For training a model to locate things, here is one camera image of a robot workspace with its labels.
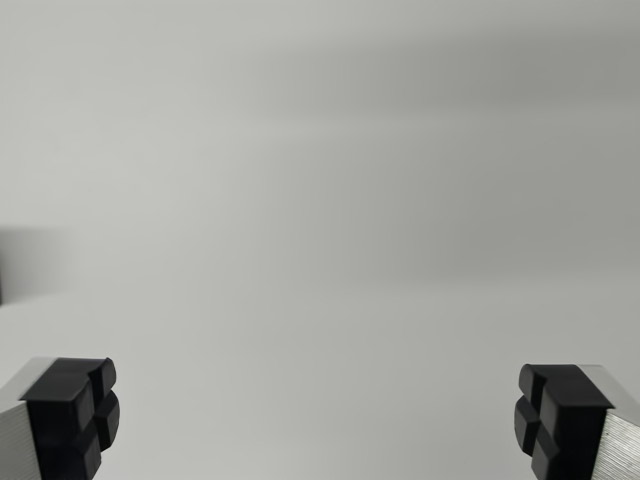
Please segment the black-padded silver gripper left finger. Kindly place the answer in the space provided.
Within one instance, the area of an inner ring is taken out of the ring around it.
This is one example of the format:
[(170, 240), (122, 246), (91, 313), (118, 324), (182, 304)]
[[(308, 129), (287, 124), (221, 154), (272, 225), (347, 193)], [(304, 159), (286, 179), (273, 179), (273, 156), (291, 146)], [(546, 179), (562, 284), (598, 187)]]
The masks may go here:
[(92, 479), (116, 438), (109, 358), (35, 357), (1, 387), (1, 477)]

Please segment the black-padded silver gripper right finger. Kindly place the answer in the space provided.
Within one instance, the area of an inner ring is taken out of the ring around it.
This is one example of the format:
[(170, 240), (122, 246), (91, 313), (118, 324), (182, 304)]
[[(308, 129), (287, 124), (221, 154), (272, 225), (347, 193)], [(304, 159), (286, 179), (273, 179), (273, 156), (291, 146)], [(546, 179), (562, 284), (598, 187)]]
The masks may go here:
[(525, 364), (514, 408), (538, 479), (637, 479), (639, 401), (600, 365)]

